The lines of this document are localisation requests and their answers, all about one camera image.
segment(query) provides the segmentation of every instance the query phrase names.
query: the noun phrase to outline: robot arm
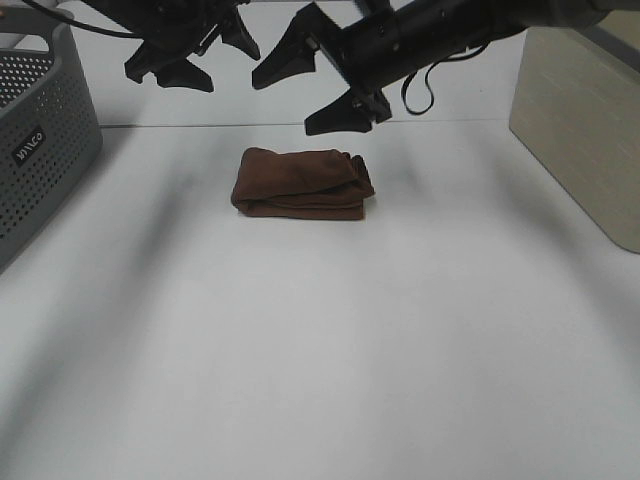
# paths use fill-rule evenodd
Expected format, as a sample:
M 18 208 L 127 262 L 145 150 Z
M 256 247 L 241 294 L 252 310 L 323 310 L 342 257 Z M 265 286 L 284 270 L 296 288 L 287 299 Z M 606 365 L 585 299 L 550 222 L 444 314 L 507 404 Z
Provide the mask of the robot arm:
M 187 58 L 204 54 L 218 37 L 260 58 L 238 13 L 249 0 L 83 1 L 143 39 L 125 64 L 138 83 L 152 72 L 162 87 L 213 91 L 209 75 Z M 329 58 L 350 88 L 307 119 L 308 134 L 371 130 L 391 118 L 383 87 L 451 55 L 532 26 L 584 28 L 612 10 L 640 10 L 640 0 L 413 0 L 398 10 L 390 0 L 354 1 L 363 18 L 345 28 L 315 3 L 301 9 L 253 71 L 253 86 L 262 89 L 315 71 L 319 50 Z

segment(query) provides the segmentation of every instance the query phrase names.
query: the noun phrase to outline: basket label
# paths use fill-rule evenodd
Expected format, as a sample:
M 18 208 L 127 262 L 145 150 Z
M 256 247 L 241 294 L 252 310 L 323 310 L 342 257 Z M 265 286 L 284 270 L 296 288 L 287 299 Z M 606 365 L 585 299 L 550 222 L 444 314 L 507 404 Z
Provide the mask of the basket label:
M 12 153 L 13 160 L 16 162 L 18 167 L 24 165 L 26 161 L 38 151 L 42 144 L 46 142 L 46 140 L 47 136 L 44 134 L 44 130 L 42 130 L 42 127 L 38 125 Z

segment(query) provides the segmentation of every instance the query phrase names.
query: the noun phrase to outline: folded towel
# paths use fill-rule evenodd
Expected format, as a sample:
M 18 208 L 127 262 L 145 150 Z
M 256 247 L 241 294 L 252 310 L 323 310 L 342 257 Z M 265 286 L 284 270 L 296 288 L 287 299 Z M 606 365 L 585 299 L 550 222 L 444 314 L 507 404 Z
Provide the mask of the folded towel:
M 250 217 L 362 220 L 374 195 L 360 156 L 337 150 L 278 154 L 249 148 L 231 203 Z

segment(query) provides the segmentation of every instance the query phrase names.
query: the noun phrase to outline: perforated basket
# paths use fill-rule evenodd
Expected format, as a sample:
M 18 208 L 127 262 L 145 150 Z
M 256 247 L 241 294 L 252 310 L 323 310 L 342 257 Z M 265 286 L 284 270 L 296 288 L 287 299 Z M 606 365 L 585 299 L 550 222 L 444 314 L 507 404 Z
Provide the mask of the perforated basket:
M 49 51 L 0 49 L 0 271 L 102 147 L 69 26 L 26 7 L 2 12 L 0 32 L 38 35 Z

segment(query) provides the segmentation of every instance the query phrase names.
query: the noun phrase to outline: white table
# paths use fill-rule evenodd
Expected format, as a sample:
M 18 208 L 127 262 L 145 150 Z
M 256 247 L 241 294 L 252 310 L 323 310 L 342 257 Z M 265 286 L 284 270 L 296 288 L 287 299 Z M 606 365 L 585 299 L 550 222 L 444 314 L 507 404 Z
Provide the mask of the white table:
M 104 135 L 0 276 L 2 480 L 637 480 L 640 257 L 505 119 Z M 362 154 L 366 220 L 240 216 L 249 146 Z
M 241 7 L 245 23 L 262 49 L 273 49 L 291 18 L 305 2 L 254 3 Z M 340 25 L 359 16 L 352 2 L 320 2 Z M 81 21 L 117 28 L 87 5 L 65 2 Z M 251 87 L 251 72 L 258 65 L 228 45 L 214 44 L 206 56 L 192 56 L 214 81 L 213 94 L 188 89 L 161 89 L 149 74 L 143 85 L 124 75 L 124 62 L 140 44 L 136 40 L 105 38 L 74 29 L 85 75 L 102 125 L 261 125 L 302 124 L 312 113 L 333 102 L 347 85 L 322 54 L 316 55 L 318 73 L 299 75 L 265 90 Z M 520 66 L 522 35 L 494 43 L 482 56 L 460 64 L 442 65 L 433 73 L 436 106 L 424 117 L 406 113 L 400 84 L 387 88 L 394 120 L 477 120 L 507 118 Z M 415 107 L 427 101 L 421 79 L 416 79 L 409 100 Z

